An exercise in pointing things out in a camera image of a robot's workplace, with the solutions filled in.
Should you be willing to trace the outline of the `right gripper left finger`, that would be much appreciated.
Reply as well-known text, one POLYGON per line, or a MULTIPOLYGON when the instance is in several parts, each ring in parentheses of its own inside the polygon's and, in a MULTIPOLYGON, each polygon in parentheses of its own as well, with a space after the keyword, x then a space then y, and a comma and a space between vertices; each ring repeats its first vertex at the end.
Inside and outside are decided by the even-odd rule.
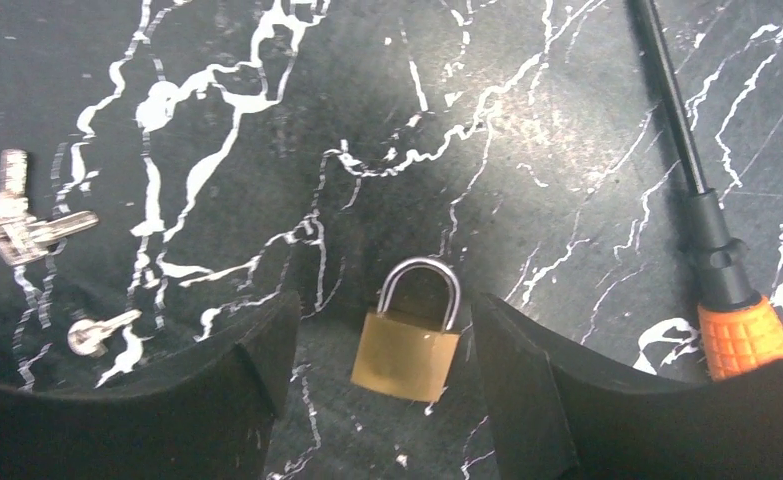
POLYGON ((0 479, 259 479, 301 321, 286 292, 99 389, 0 384, 0 479))

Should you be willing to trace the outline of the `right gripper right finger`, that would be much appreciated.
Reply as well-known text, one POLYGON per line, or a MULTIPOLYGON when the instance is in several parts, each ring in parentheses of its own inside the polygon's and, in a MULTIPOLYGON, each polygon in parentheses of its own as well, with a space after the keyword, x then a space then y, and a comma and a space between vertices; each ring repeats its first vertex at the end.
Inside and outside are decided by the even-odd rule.
POLYGON ((783 360, 715 383, 614 361, 490 295, 472 303, 504 479, 783 479, 783 360))

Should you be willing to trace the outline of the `small silver key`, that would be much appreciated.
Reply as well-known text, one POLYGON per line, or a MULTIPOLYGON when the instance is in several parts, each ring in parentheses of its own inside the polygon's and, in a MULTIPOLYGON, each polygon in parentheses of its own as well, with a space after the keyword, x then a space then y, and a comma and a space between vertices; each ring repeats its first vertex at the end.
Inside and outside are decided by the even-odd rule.
POLYGON ((130 325, 141 315, 140 310, 132 309, 107 320, 79 320, 70 326, 67 344, 76 355, 100 357, 107 351, 104 340, 118 328, 130 325))

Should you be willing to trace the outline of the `brass padlock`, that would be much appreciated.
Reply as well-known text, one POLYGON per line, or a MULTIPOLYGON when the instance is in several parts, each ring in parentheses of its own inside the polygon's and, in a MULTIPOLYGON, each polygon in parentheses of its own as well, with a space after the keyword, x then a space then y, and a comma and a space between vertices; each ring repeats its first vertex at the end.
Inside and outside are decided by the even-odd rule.
POLYGON ((384 280, 378 304, 366 313, 351 383, 410 401, 439 401, 460 339, 454 329, 460 305, 460 281, 446 263, 431 257, 398 263, 384 280), (442 320, 391 308, 398 282, 414 270, 432 271, 445 281, 448 303, 442 320))

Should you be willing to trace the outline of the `silver key bunch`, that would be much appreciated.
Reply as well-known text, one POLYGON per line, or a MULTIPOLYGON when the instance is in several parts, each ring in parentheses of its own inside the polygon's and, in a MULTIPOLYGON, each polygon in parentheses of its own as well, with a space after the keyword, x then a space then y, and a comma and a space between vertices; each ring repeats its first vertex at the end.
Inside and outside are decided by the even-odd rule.
POLYGON ((28 154, 6 149, 0 158, 0 256, 9 266, 22 266, 46 257, 67 237, 96 226, 92 211, 40 220, 29 211, 28 154))

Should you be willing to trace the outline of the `orange handled screwdriver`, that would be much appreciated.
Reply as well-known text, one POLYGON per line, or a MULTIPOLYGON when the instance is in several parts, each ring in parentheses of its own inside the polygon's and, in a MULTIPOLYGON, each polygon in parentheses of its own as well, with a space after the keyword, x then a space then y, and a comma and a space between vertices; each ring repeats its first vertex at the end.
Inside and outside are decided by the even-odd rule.
POLYGON ((697 316, 710 376, 727 379, 783 360, 780 317, 753 288, 744 264, 746 243, 730 233, 717 192, 706 182, 655 3, 637 0, 628 5, 687 185, 687 254, 699 286, 697 316))

